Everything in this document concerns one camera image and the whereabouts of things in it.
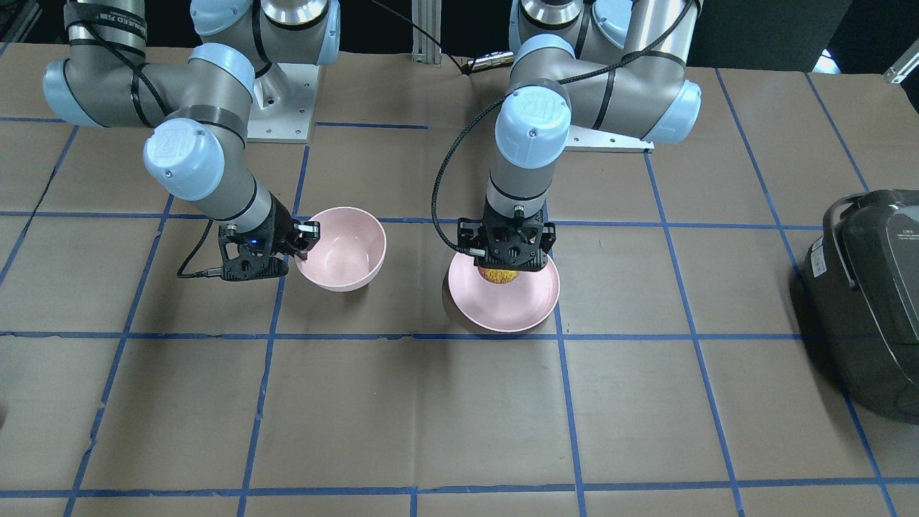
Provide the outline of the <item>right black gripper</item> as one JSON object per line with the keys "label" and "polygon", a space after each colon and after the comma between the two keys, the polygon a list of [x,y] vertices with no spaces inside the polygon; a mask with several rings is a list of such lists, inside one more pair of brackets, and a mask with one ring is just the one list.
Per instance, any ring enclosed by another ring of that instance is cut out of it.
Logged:
{"label": "right black gripper", "polygon": [[289,265],[283,256],[304,259],[321,239],[321,225],[315,220],[301,222],[275,197],[266,219],[249,232],[230,232],[221,228],[218,245],[223,281],[281,278]]}

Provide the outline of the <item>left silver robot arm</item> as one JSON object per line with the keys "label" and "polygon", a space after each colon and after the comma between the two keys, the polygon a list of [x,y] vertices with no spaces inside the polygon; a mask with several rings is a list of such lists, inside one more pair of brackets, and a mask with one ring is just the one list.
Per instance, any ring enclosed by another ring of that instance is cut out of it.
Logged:
{"label": "left silver robot arm", "polygon": [[686,60],[700,1],[515,1],[515,59],[496,112],[479,223],[460,219],[457,253],[476,267],[537,272],[556,239],[544,204],[572,127],[679,143],[701,108]]}

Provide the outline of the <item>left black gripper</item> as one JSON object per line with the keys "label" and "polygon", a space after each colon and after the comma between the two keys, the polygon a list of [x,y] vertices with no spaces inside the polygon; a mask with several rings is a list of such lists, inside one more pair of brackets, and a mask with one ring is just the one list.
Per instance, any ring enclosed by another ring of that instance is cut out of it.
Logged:
{"label": "left black gripper", "polygon": [[535,274],[548,265],[556,242],[556,225],[545,215],[543,209],[531,216],[516,209],[508,217],[486,204],[482,219],[457,220],[457,247],[476,267]]}

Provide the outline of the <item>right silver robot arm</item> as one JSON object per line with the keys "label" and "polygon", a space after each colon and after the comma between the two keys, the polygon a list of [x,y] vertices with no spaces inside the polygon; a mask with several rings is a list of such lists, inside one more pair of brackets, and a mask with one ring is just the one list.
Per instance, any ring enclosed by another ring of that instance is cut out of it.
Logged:
{"label": "right silver robot arm", "polygon": [[319,243],[243,163],[257,82],[280,63],[328,65],[340,48],[337,1],[193,1],[197,36],[187,62],[149,62],[145,3],[65,1],[70,55],[47,66],[44,98],[75,126],[147,127],[148,173],[219,227],[221,265],[196,277],[226,281],[288,274]]}

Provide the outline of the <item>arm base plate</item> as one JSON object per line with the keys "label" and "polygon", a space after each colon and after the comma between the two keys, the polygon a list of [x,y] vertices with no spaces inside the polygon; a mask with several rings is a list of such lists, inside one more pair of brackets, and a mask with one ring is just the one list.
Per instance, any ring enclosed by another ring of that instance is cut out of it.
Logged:
{"label": "arm base plate", "polygon": [[570,127],[565,150],[568,152],[605,152],[620,154],[650,153],[656,149],[648,143],[631,136],[614,134],[581,126]]}
{"label": "arm base plate", "polygon": [[248,141],[308,144],[321,72],[317,65],[274,63],[256,78]]}

